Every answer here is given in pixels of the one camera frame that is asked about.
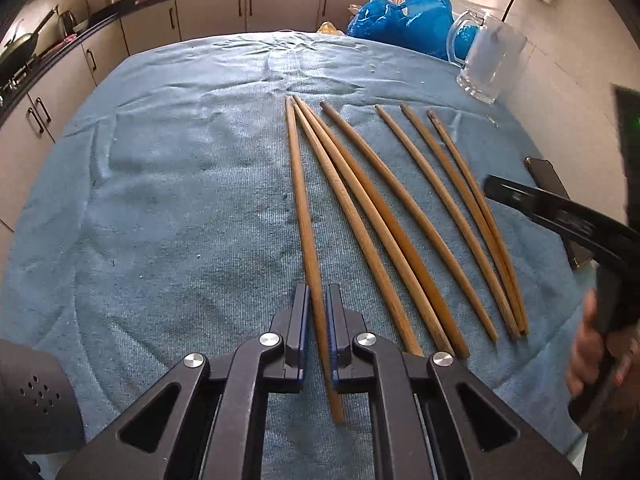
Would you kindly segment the person's right hand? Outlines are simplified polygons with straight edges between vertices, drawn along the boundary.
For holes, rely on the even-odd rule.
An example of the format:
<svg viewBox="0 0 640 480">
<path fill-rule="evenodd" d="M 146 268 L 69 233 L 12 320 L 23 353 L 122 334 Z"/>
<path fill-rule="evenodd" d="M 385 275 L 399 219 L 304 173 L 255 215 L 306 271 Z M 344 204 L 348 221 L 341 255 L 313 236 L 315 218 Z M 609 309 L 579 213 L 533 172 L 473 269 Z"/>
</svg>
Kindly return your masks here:
<svg viewBox="0 0 640 480">
<path fill-rule="evenodd" d="M 594 289 L 585 296 L 584 314 L 570 348 L 570 362 L 566 373 L 566 384 L 573 398 L 582 393 L 586 385 L 593 384 L 599 376 L 604 349 L 619 359 L 629 349 L 634 338 L 634 328 L 629 326 L 619 332 L 608 334 L 603 342 L 593 326 L 597 314 L 597 295 Z M 611 398 L 613 410 L 626 410 L 639 406 L 639 356 L 635 356 L 625 380 Z"/>
</svg>

